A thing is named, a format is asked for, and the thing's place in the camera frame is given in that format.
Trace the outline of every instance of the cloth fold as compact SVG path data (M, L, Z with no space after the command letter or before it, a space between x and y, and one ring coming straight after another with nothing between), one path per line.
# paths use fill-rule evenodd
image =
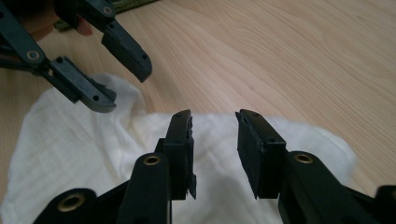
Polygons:
M50 89L26 115L0 207L3 223L33 223L55 196L69 189L93 189L97 195L113 189L130 178L135 160L165 137L172 114L146 113L139 90L126 80L93 78L117 92L113 112L91 112ZM192 116L197 200L189 196L173 202L173 222L282 223L276 200L254 199L236 150L234 114L192 111ZM355 155L343 139L305 123L267 120L288 150L315 154L341 183L348 181Z

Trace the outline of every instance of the white cloth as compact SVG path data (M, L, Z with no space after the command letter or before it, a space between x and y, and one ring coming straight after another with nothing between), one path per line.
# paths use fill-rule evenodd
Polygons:
M95 79L118 93L113 112L91 112L51 89L26 115L0 207L4 224L32 223L51 199L69 189L93 189L97 195L113 189L130 178L135 160L165 137L171 114L147 114L140 92L125 80ZM174 223L282 223L276 200L254 199L236 151L232 111L192 111L192 116L197 200L174 202ZM288 150L317 155L342 183L348 181L355 155L344 140L304 123L267 119Z

